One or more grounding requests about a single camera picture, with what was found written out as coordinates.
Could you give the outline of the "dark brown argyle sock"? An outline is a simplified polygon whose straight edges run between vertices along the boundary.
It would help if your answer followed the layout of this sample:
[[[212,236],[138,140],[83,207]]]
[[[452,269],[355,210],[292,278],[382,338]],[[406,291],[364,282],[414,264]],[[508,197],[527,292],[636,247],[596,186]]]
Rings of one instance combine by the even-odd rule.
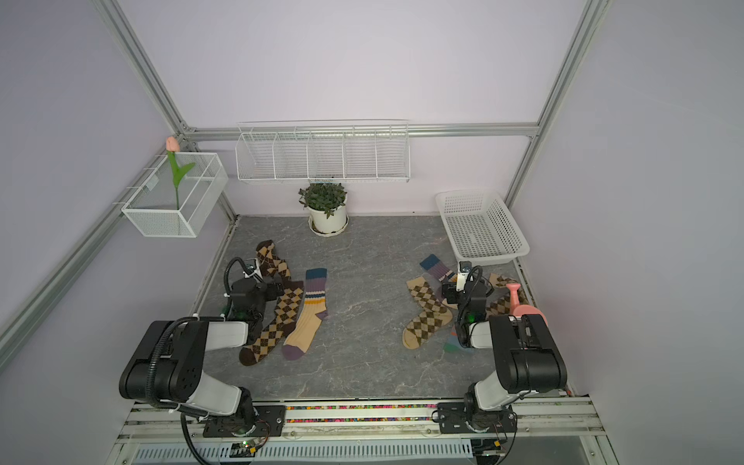
[[[241,348],[239,361],[242,365],[253,366],[261,362],[296,328],[303,295],[304,283],[290,281],[276,302],[274,318],[252,344]]]
[[[291,271],[287,262],[281,259],[275,250],[272,240],[260,242],[256,247],[256,257],[263,277],[274,281],[280,280],[283,285],[291,282]]]

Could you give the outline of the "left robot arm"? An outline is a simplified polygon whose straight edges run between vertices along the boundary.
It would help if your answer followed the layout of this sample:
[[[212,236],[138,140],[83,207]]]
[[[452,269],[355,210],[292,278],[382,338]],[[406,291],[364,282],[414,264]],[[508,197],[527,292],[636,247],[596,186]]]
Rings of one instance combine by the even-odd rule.
[[[248,265],[240,258],[244,277],[234,283],[224,275],[228,304],[238,307],[238,318],[193,315],[155,321],[147,329],[119,380],[125,399],[182,414],[205,425],[205,438],[262,438],[281,435],[286,408],[257,407],[245,387],[223,383],[203,371],[205,354],[240,348],[261,333],[265,307],[289,288],[284,278]]]

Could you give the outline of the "pink artificial tulip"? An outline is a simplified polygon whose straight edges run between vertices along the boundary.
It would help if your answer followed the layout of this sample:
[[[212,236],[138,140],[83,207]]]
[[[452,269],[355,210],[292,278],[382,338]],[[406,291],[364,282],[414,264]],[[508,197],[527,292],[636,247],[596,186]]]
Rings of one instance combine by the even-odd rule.
[[[195,167],[195,163],[180,165],[176,159],[176,153],[180,151],[180,145],[175,137],[166,139],[166,153],[172,171],[172,185],[174,186],[174,195],[176,196],[176,208],[180,209],[179,186],[182,179],[189,174]]]

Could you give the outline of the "pink watering can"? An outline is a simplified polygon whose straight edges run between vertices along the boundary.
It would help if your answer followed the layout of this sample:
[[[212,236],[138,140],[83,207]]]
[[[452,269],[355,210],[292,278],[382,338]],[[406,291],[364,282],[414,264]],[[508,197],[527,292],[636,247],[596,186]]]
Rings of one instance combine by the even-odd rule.
[[[515,324],[519,319],[521,319],[524,316],[540,316],[542,320],[547,323],[548,320],[546,319],[546,316],[544,313],[536,308],[535,306],[521,303],[518,292],[521,289],[521,284],[517,283],[509,283],[506,285],[507,289],[509,290],[509,319],[510,321]]]

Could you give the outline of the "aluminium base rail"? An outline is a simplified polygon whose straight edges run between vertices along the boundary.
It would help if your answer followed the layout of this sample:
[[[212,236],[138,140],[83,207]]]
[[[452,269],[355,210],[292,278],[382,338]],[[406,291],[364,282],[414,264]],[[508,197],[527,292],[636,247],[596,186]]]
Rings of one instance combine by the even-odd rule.
[[[229,418],[188,420],[176,411],[137,404],[117,443],[180,441],[227,442],[249,437],[285,441],[434,439],[512,434],[526,436],[604,436],[606,430],[588,397],[526,397],[500,411],[472,414],[459,399],[258,402],[255,424]]]

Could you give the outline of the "white plastic perforated basket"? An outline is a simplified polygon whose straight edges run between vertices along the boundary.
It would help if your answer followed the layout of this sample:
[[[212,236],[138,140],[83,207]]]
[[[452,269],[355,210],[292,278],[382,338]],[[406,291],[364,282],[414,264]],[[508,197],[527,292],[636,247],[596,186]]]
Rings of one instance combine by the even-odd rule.
[[[526,256],[530,246],[501,197],[486,190],[437,194],[436,205],[459,262],[503,265]]]

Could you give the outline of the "potted green plant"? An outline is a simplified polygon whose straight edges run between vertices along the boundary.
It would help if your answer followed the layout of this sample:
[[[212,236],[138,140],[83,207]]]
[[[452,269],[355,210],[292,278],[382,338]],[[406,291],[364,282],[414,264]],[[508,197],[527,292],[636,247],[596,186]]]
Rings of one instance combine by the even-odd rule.
[[[348,224],[347,191],[340,183],[311,183],[298,190],[300,204],[309,211],[311,230],[329,238],[341,234]]]

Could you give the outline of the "striped beige purple sock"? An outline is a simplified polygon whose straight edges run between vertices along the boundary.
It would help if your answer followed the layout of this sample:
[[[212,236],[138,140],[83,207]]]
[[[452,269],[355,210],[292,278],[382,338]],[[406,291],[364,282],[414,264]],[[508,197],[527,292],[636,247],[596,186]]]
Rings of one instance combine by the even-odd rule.
[[[456,273],[447,267],[436,255],[431,254],[420,262],[420,266],[439,283],[456,281]]]
[[[327,269],[309,269],[305,273],[305,296],[296,328],[287,337],[282,354],[286,360],[298,360],[309,350],[327,312]]]

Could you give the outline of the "white mesh wall box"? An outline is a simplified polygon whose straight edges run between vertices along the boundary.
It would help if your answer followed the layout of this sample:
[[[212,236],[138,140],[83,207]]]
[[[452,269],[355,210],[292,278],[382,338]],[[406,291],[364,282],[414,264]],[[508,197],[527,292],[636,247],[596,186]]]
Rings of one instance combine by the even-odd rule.
[[[124,216],[147,238],[196,238],[228,182],[212,152],[167,155],[124,203]]]

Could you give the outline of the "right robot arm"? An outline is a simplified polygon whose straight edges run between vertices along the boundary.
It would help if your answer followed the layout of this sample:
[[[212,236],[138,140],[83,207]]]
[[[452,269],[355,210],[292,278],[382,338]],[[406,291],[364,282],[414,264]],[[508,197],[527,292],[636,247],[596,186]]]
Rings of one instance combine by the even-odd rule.
[[[482,267],[458,264],[455,283],[443,295],[457,305],[455,334],[464,349],[488,350],[494,371],[469,387],[461,402],[440,403],[432,414],[443,434],[517,432],[513,403],[536,393],[564,389],[568,372],[541,312],[519,305],[506,315],[488,315],[494,290]]]

